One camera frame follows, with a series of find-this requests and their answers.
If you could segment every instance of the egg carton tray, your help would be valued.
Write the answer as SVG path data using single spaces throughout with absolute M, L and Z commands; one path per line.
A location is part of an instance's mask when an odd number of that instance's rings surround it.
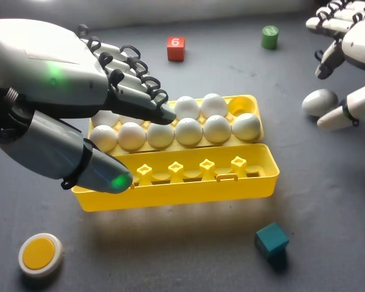
M 119 144 L 117 144 L 115 148 L 113 148 L 111 151 L 108 152 L 108 154 L 110 154 L 112 156 L 119 156 L 119 155 L 129 154 L 129 153 L 141 153 L 141 152 L 149 152 L 149 151 L 183 150 L 183 149 L 188 149 L 188 148 L 200 148 L 200 147 L 220 146 L 220 145 L 233 146 L 233 145 L 240 145 L 240 144 L 251 144 L 251 143 L 256 143 L 256 142 L 261 141 L 263 138 L 263 127 L 262 127 L 260 111 L 259 111 L 259 107 L 258 107 L 256 98 L 251 95 L 226 96 L 223 98 L 226 101 L 227 106 L 228 106 L 228 113 L 225 116 L 225 118 L 230 123 L 230 125 L 233 124 L 236 117 L 238 117 L 244 113 L 251 113 L 258 117 L 258 119 L 260 120 L 260 123 L 261 123 L 261 131 L 260 131 L 260 134 L 255 139 L 250 140 L 250 141 L 243 141 L 243 140 L 240 140 L 239 138 L 235 137 L 233 134 L 231 134 L 230 138 L 227 141 L 225 141 L 223 143 L 213 143 L 213 142 L 208 141 L 203 136 L 203 138 L 200 140 L 199 143 L 192 145 L 192 146 L 182 145 L 176 139 L 174 139 L 170 145 L 168 145 L 167 147 L 164 147 L 164 148 L 155 148 L 146 141 L 142 147 L 132 150 L 132 151 L 126 150 L 126 149 L 122 148 Z M 197 104 L 199 106 L 201 106 L 201 102 L 203 101 L 203 99 L 195 99 L 195 100 L 196 100 Z M 174 101 L 174 100 L 169 101 L 169 106 L 171 108 L 174 108 L 176 103 L 177 103 L 177 101 Z M 196 120 L 203 127 L 204 123 L 206 122 L 207 119 L 203 116 L 202 113 L 200 113 L 199 118 L 197 118 Z M 171 123 L 174 130 L 176 129 L 178 122 L 179 122 L 179 120 L 176 119 Z M 145 121 L 141 124 L 141 127 L 145 130 L 146 133 L 147 133 L 147 129 L 149 128 L 150 124 L 151 124 L 151 122 L 149 122 L 149 121 Z M 121 126 L 122 126 L 122 123 L 118 122 L 113 127 L 116 133 L 119 132 L 119 129 L 121 128 Z M 93 128 L 94 128 L 94 126 L 93 126 L 92 122 L 89 120 L 88 138 L 89 138 L 89 134 L 93 130 Z
M 273 194 L 279 176 L 264 144 L 142 152 L 116 158 L 132 172 L 131 187 L 111 194 L 75 186 L 72 191 L 83 210 L 263 198 Z

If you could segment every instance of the red cube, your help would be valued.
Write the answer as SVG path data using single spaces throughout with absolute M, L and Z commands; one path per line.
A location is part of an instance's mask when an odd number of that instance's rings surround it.
M 185 38 L 181 36 L 169 37 L 167 51 L 169 61 L 184 61 Z

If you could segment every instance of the number 6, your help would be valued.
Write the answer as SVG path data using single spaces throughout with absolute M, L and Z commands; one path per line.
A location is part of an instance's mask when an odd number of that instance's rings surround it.
M 172 39 L 172 46 L 178 46 L 179 44 L 180 44 L 180 42 L 179 42 L 178 38 Z

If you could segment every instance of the teal cube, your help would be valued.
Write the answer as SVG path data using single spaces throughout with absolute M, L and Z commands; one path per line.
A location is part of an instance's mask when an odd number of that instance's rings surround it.
M 267 259 L 282 252 L 289 242 L 290 239 L 277 223 L 257 231 L 254 237 L 255 245 Z

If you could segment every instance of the robotic arm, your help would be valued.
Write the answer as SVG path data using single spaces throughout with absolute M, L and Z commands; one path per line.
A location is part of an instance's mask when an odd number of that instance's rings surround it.
M 80 39 L 86 34 L 84 25 L 76 35 L 41 21 L 0 19 L 0 148 L 35 173 L 63 179 L 64 189 L 120 193 L 131 186 L 130 171 L 61 119 L 110 110 L 167 125 L 176 116 L 138 50 Z
M 365 1 L 332 1 L 318 9 L 316 17 L 310 18 L 306 26 L 312 32 L 335 39 L 325 52 L 315 53 L 320 62 L 315 72 L 317 78 L 328 78 L 345 60 L 365 70 Z M 322 116 L 318 127 L 331 131 L 358 126 L 361 120 L 365 120 L 365 86 Z

